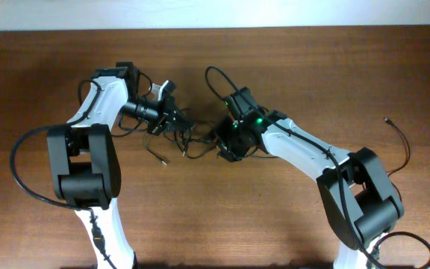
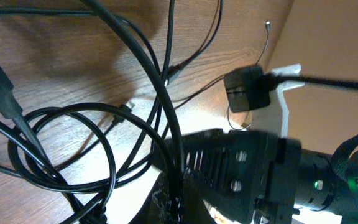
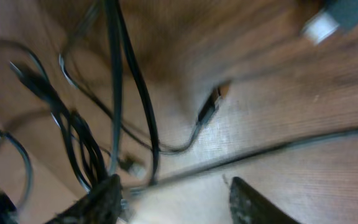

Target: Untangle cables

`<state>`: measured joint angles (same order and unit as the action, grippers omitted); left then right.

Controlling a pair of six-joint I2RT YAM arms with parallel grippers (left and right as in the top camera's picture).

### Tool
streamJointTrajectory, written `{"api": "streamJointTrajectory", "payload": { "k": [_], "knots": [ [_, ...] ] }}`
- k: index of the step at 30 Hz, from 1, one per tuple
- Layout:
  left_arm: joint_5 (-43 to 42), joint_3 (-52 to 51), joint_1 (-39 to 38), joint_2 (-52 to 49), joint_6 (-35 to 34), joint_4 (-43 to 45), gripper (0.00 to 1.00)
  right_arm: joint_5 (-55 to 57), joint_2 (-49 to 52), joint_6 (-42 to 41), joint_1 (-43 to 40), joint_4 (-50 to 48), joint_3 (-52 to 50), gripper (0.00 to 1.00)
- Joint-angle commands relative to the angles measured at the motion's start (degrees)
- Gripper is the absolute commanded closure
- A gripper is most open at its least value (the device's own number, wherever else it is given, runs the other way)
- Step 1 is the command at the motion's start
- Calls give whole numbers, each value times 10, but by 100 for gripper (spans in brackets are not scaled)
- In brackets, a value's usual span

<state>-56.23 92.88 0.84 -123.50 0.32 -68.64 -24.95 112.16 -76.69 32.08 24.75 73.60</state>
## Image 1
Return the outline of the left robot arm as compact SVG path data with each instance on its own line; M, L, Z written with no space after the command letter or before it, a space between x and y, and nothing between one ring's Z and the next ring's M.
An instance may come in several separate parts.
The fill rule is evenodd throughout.
M75 210L96 254L97 268L138 268L118 209L122 174L111 129L119 114L142 120L148 134L184 129L188 119L175 106L174 82L152 84L138 95L140 70L131 62L97 69L77 113L47 133L54 193Z

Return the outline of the black USB cable thick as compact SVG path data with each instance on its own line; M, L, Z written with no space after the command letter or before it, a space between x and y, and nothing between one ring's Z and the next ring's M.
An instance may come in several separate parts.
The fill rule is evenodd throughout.
M169 140L177 146L182 156L196 160L217 149L211 132L206 130L207 127L214 127L215 122L196 119L191 108L182 108L181 113L189 119L190 127L183 131L174 131ZM190 154L190 147L195 145L205 146L205 148L200 153L192 155Z

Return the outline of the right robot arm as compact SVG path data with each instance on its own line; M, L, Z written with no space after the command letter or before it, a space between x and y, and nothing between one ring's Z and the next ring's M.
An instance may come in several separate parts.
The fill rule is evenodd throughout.
M328 224L340 241L334 268L381 268L376 250L405 213L378 156L332 146L280 111L265 111L249 88L223 98L229 110L214 130L221 156L241 161L250 149L280 158L317 184Z

